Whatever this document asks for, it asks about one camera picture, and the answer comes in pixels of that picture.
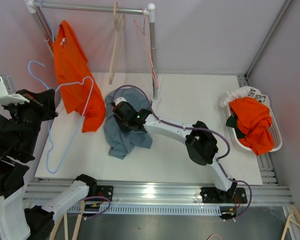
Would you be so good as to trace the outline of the grey blue t shirt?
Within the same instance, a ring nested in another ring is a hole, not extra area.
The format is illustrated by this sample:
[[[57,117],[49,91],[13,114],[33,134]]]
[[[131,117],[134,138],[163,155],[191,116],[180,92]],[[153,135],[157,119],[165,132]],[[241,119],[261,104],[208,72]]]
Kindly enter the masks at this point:
[[[104,135],[110,145],[108,154],[123,160],[135,147],[150,149],[153,143],[152,137],[142,131],[123,132],[113,113],[111,102],[123,97],[132,107],[139,111],[148,109],[148,101],[145,96],[135,88],[121,88],[118,92],[112,91],[105,97],[106,117],[103,125]]]

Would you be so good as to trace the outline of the light blue wire hanger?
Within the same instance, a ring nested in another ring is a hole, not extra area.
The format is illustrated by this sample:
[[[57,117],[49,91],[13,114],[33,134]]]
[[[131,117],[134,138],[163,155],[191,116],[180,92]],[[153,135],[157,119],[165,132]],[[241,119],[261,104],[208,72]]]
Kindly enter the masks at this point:
[[[60,116],[55,120],[48,122],[47,143],[50,144],[50,147],[46,146],[44,151],[46,156],[45,168],[50,176],[57,174],[62,167],[80,127],[83,126],[84,116],[92,96],[95,80],[93,80],[91,76],[86,76],[80,81],[62,83],[54,90],[55,93],[59,93],[61,89],[65,87],[76,86],[78,89],[79,87],[84,87],[85,84],[88,84],[90,87],[83,112],[81,114],[73,112],[66,115],[64,101],[61,100],[57,107]]]

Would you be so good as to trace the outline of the pink wire hanger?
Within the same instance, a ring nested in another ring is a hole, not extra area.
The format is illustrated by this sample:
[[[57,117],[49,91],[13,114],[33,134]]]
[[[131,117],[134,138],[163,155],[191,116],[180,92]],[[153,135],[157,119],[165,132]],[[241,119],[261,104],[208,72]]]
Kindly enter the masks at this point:
[[[140,27],[140,25],[138,24],[138,22],[136,20],[134,20],[133,22],[134,22],[137,36],[139,38],[140,45],[142,47],[145,59],[147,61],[147,64],[148,64],[148,67],[149,67],[149,70],[150,70],[150,73],[152,76],[154,89],[157,90],[159,88],[159,82],[158,82],[157,74],[155,73],[155,66],[154,66],[153,59],[152,59],[151,48],[148,44],[148,38],[146,35],[146,11],[142,7],[140,8],[140,10],[143,15],[142,27]]]

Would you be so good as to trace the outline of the green white t shirt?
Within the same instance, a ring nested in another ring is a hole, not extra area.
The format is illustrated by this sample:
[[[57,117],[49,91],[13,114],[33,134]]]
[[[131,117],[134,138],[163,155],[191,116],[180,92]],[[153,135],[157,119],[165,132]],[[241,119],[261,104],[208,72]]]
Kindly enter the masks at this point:
[[[222,108],[229,107],[232,110],[233,118],[236,120],[234,125],[240,132],[241,139],[260,134],[273,122],[270,116],[269,97],[251,86],[226,92],[219,105]]]

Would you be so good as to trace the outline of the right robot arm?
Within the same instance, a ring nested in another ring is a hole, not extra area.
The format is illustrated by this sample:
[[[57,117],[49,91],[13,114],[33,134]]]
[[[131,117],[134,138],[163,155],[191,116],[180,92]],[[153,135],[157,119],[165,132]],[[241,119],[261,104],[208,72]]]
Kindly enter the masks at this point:
[[[125,100],[112,102],[112,112],[120,130],[125,133],[143,132],[158,134],[185,145],[189,158],[200,166],[207,166],[218,198],[230,202],[236,196],[237,183],[220,165],[217,157],[219,151],[214,134],[201,121],[193,125],[172,123],[155,117],[148,109],[136,111]]]

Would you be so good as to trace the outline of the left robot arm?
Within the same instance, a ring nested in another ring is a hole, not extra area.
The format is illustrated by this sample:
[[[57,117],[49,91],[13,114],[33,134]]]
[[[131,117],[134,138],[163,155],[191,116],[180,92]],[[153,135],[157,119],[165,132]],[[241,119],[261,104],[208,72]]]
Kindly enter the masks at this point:
[[[41,124],[57,117],[55,91],[22,89],[4,96],[1,105],[11,117],[0,114],[0,238],[45,240],[56,221],[75,203],[97,197],[97,181],[81,174],[51,202],[24,208],[24,175],[28,162],[34,159]]]

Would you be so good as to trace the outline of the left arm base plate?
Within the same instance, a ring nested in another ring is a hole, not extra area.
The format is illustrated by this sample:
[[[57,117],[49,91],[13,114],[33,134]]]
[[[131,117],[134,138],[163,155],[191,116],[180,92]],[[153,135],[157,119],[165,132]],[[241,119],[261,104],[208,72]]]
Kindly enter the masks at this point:
[[[92,188],[92,190],[89,193],[89,196],[106,197],[110,201],[112,201],[113,191],[114,191],[114,187],[112,185],[97,185]]]

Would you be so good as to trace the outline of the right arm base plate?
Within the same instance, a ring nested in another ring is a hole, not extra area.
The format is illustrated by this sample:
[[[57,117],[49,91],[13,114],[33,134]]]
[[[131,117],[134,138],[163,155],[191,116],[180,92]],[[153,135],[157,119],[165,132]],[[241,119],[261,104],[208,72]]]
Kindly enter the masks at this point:
[[[228,191],[216,187],[202,187],[200,195],[205,204],[234,204],[235,200],[239,200],[241,204],[248,203],[246,191],[242,187],[231,188]]]

